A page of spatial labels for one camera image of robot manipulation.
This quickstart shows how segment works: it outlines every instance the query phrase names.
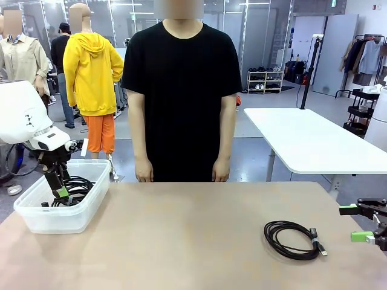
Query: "usb connector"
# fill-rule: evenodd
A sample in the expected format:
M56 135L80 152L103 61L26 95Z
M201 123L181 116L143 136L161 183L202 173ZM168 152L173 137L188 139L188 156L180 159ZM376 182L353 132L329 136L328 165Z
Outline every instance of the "usb connector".
M328 255L327 251L325 250L324 246L321 245L320 243L317 245L321 255L323 255L324 257Z

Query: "orange shorts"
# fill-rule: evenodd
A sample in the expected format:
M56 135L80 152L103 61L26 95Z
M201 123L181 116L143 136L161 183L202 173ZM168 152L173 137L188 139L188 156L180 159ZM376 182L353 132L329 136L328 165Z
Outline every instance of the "orange shorts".
M104 116L83 116L89 129L89 145L87 149L97 153L101 149L105 153L114 151L114 119L113 114Z

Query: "man's hand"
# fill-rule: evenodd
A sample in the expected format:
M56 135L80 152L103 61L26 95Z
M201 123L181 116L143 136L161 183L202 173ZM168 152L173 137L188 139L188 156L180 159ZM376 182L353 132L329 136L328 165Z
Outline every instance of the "man's hand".
M41 76L35 77L34 87L39 93L39 96L43 97L44 95L44 80Z
M226 182L230 176L230 160L228 158L219 158L212 167L212 181Z
M135 177L139 182L153 182L153 167L147 157L135 160Z

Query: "beige shirt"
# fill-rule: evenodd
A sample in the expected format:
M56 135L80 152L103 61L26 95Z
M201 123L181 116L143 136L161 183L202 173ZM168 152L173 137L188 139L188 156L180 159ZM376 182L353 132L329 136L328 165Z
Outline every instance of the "beige shirt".
M20 35L16 43L8 38L0 40L0 68L5 67L8 80L28 80L34 85L37 75L45 82L44 93L50 95L47 85L48 62L42 45L36 38Z

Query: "metal stand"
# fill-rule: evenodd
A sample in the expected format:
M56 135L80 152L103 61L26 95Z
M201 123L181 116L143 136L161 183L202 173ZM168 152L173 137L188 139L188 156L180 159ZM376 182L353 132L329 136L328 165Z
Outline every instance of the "metal stand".
M331 188L329 189L329 194L334 198L334 200L337 200L337 196L339 195L339 189L343 178L342 175L333 175Z
M321 42L320 39L317 38L316 43L314 44L312 62L310 63L310 67L309 67L309 71L308 71L308 75L307 75L307 84L305 85L304 96L302 98L302 103L301 103L301 107L300 107L300 109L302 109L302 110L305 110L305 103L307 101L308 91L309 91L309 87L310 87L310 80L312 78L312 73L314 70L313 65L314 65L314 62L316 61L317 50L319 49L320 42Z
M275 158L276 158L276 152L274 152L274 150L272 149L272 151L270 152L270 155L268 156L266 182L272 181Z

